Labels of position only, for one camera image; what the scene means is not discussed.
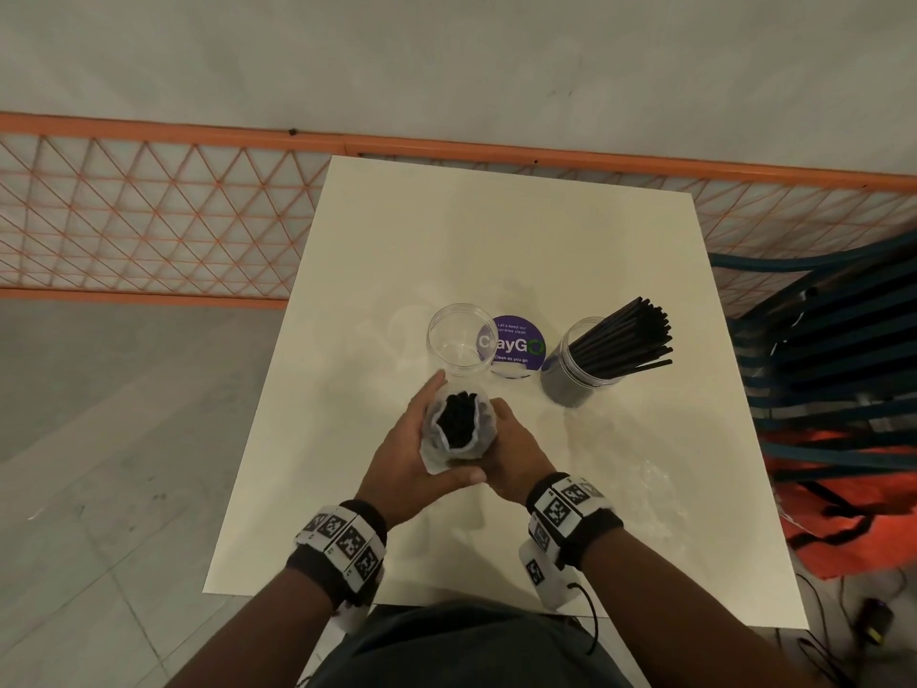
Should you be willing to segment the black marker wristband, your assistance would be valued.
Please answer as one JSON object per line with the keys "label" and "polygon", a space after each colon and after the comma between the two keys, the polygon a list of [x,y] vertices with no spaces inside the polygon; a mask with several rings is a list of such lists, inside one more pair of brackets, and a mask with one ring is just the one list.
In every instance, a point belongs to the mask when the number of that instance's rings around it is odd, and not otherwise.
{"label": "black marker wristband", "polygon": [[326,506],[296,536],[285,568],[315,583],[334,611],[369,605],[384,577],[387,535],[382,514],[366,501]]}
{"label": "black marker wristband", "polygon": [[585,478],[567,473],[544,476],[524,506],[536,550],[559,569],[582,570],[588,548],[605,534],[624,528],[601,491]]}

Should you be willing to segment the bundle of short black straws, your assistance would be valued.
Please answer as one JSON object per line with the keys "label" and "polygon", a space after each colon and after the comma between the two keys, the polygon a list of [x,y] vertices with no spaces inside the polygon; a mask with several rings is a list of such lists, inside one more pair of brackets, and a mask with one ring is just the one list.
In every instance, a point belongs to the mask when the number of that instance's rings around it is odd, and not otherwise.
{"label": "bundle of short black straws", "polygon": [[469,450],[478,438],[478,394],[460,391],[449,394],[437,414],[435,426],[444,451]]}

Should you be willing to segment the round purple sticker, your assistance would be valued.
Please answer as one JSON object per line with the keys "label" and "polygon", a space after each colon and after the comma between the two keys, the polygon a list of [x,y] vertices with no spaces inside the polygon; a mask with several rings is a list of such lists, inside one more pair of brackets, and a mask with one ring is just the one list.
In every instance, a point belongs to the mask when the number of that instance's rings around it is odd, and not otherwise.
{"label": "round purple sticker", "polygon": [[494,317],[497,338],[490,371],[505,379],[524,379],[537,374],[546,357],[544,334],[530,320],[513,314]]}

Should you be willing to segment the clear plastic straw bag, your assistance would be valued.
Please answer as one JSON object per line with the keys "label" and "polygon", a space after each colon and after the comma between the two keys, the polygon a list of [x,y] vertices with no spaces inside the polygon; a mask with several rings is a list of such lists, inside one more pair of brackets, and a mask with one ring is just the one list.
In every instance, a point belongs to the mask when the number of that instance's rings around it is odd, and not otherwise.
{"label": "clear plastic straw bag", "polygon": [[[448,452],[442,448],[435,420],[443,407],[446,397],[451,393],[460,391],[476,392],[478,394],[478,438],[476,444],[467,451]],[[496,436],[496,416],[491,406],[490,398],[480,385],[467,380],[447,381],[437,390],[433,400],[426,408],[421,427],[421,458],[430,474],[438,474],[456,465],[479,461]]]}

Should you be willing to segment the person's right hand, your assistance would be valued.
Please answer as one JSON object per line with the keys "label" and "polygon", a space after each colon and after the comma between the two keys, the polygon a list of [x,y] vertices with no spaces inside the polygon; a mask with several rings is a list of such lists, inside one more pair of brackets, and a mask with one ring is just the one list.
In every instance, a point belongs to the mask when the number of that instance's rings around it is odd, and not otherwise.
{"label": "person's right hand", "polygon": [[490,400],[497,436],[480,460],[486,482],[499,497],[525,505],[534,486],[556,472],[533,434],[501,397]]}

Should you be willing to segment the black power adapter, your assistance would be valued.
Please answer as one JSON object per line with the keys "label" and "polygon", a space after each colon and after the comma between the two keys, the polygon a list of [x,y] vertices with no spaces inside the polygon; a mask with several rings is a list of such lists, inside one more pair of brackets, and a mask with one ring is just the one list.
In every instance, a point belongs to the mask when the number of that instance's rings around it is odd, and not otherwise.
{"label": "black power adapter", "polygon": [[866,598],[854,621],[854,636],[860,647],[881,647],[885,644],[895,613],[878,598]]}

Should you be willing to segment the blue slatted chair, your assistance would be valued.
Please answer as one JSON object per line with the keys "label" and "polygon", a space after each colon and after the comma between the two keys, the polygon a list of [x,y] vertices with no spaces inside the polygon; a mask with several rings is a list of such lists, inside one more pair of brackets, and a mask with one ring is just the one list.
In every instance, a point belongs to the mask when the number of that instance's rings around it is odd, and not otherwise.
{"label": "blue slatted chair", "polygon": [[917,228],[815,257],[709,259],[800,274],[727,319],[772,481],[917,473]]}

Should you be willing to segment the empty clear plastic jar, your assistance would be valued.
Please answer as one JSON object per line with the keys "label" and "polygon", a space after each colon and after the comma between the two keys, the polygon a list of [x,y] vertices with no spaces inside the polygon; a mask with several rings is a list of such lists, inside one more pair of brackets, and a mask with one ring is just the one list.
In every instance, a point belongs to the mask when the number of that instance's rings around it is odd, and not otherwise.
{"label": "empty clear plastic jar", "polygon": [[448,378],[469,378],[490,370],[497,351],[495,320],[472,303],[453,303],[438,310],[427,328],[427,352]]}

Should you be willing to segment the person's left hand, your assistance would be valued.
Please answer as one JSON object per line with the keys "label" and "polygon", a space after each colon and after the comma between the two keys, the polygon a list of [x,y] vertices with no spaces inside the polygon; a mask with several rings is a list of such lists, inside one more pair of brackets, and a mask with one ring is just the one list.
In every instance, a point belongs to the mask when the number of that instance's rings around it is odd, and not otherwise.
{"label": "person's left hand", "polygon": [[427,471],[420,455],[421,427],[426,408],[446,382],[437,370],[407,404],[384,441],[357,490],[356,499],[371,505],[392,530],[439,499],[424,497]]}

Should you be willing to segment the person's grey clothing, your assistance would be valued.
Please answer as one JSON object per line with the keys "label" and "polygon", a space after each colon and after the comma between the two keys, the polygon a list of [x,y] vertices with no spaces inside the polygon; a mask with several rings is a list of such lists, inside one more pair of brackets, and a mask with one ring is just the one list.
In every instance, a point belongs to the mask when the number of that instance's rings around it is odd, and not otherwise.
{"label": "person's grey clothing", "polygon": [[483,601],[380,604],[304,688],[633,688],[577,621]]}

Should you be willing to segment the right black marker wristband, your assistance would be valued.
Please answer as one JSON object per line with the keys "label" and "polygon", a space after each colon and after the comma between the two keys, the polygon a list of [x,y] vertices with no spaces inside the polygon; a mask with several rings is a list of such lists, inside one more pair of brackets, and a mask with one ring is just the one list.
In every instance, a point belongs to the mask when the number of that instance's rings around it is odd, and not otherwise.
{"label": "right black marker wristband", "polygon": [[544,476],[524,506],[536,550],[559,569],[582,570],[588,548],[605,534],[624,528],[601,491],[585,478],[567,473]]}

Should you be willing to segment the person's left forearm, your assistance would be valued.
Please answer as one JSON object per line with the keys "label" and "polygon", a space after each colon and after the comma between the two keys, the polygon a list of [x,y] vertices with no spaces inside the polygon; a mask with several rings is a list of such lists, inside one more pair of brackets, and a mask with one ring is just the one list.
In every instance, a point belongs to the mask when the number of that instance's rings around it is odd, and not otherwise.
{"label": "person's left forearm", "polygon": [[294,688],[335,609],[313,580],[282,570],[165,688]]}

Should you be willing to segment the left black marker wristband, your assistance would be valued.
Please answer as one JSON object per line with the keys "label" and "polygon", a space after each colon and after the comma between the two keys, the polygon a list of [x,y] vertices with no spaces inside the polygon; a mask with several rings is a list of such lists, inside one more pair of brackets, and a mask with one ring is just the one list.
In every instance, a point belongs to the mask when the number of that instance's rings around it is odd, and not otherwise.
{"label": "left black marker wristband", "polygon": [[382,514],[366,501],[326,506],[296,536],[285,568],[315,583],[334,611],[369,605],[384,577],[387,535]]}

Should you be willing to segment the bundle of long black straws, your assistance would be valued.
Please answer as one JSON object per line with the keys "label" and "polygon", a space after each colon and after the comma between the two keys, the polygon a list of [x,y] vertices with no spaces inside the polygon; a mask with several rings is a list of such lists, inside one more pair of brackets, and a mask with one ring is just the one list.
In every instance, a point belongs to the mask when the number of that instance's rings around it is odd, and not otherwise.
{"label": "bundle of long black straws", "polygon": [[567,333],[561,357],[579,380],[608,384],[673,364],[671,323],[663,309],[637,297],[605,316],[587,318]]}

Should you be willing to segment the clear jar holding straws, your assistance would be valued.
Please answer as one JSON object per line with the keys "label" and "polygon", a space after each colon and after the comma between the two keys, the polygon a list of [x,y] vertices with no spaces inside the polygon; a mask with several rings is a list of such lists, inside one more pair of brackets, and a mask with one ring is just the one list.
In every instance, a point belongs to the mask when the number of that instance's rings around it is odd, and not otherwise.
{"label": "clear jar holding straws", "polygon": [[541,388],[551,401],[564,408],[577,408],[596,392],[624,379],[615,377],[604,380],[592,376],[584,371],[572,357],[571,343],[600,322],[602,322],[602,316],[588,316],[580,319],[559,338],[554,349],[545,357],[539,372]]}

